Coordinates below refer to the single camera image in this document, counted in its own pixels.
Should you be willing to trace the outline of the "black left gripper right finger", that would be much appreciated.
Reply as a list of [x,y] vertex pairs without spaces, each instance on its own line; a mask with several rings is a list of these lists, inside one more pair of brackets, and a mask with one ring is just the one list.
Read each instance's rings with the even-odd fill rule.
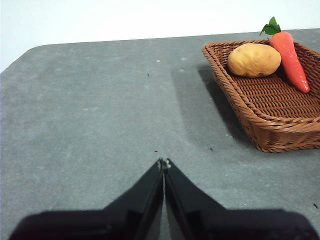
[[282,209],[226,209],[170,160],[163,161],[171,236],[177,240],[317,240],[302,214]]

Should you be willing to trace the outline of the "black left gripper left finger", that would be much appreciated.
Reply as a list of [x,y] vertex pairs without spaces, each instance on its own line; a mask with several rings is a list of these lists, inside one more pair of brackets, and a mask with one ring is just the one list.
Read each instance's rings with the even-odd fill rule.
[[23,218],[12,240],[156,240],[164,199],[158,159],[126,192],[99,210],[45,211]]

